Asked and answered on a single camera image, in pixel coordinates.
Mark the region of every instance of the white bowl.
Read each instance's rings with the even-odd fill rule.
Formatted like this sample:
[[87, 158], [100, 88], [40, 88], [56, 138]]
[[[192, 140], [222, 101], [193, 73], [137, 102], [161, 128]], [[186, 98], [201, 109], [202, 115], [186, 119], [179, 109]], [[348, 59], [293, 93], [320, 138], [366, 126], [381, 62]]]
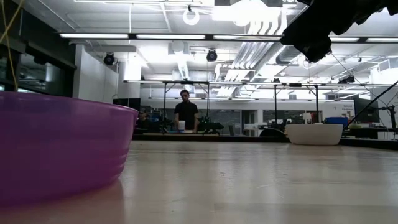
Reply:
[[341, 124], [289, 124], [287, 134], [292, 144], [335, 146], [343, 133]]

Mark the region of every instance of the black t-shirt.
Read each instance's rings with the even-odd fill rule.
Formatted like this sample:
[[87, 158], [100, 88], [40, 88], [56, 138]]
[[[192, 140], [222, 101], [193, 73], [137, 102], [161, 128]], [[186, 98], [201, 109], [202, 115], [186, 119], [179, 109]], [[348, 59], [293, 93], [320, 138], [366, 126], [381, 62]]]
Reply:
[[174, 114], [179, 114], [179, 120], [185, 121], [185, 129], [195, 128], [195, 114], [198, 113], [196, 104], [191, 102], [181, 102], [175, 106]]
[[141, 129], [149, 129], [150, 121], [148, 119], [145, 119], [143, 121], [138, 119], [136, 126], [137, 126], [137, 128], [141, 128]]

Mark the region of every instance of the man's arm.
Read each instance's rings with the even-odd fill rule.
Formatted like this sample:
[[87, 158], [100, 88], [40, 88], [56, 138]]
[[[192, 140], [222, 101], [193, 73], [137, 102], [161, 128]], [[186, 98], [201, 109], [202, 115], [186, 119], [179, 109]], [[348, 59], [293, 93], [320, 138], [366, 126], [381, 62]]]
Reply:
[[198, 117], [199, 117], [199, 111], [198, 111], [198, 107], [195, 105], [195, 114], [193, 115], [193, 119], [195, 120], [195, 125], [194, 125], [194, 128], [193, 128], [193, 132], [195, 133], [195, 132], [197, 132], [198, 131], [198, 126], [199, 126], [199, 120], [198, 120]]
[[178, 130], [178, 124], [180, 122], [180, 114], [176, 113], [174, 115], [175, 115], [174, 124], [175, 124], [176, 130]]
[[195, 127], [194, 127], [194, 129], [193, 129], [193, 132], [195, 133], [195, 132], [197, 132], [198, 131], [198, 126], [199, 126], [199, 118], [198, 118], [198, 113], [195, 113], [195, 115], [194, 115], [195, 117], [194, 117], [194, 119], [195, 119]]
[[175, 115], [174, 117], [175, 128], [176, 130], [178, 130], [178, 124], [180, 122], [180, 107], [178, 107], [178, 105], [175, 106], [174, 115]]

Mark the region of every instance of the blue bin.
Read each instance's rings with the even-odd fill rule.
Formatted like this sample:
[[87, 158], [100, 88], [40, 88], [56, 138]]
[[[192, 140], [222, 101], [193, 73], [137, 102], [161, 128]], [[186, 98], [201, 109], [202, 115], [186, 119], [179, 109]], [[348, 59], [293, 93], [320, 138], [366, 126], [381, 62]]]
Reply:
[[326, 124], [342, 124], [345, 127], [348, 124], [348, 118], [326, 118]]

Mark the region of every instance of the monitor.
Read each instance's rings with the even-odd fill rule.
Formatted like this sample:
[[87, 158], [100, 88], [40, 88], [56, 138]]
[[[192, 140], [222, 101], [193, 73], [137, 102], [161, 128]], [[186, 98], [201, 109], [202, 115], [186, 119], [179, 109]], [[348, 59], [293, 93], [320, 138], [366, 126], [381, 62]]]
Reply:
[[[363, 108], [365, 108], [371, 100], [366, 100], [366, 99], [360, 99], [360, 98], [354, 98], [354, 110], [355, 110], [355, 115], [357, 115]], [[356, 117], [356, 121], [362, 122], [362, 123], [379, 123], [380, 122], [380, 117], [379, 117], [379, 103], [375, 101], [372, 103], [366, 110], [364, 110], [359, 116]]]

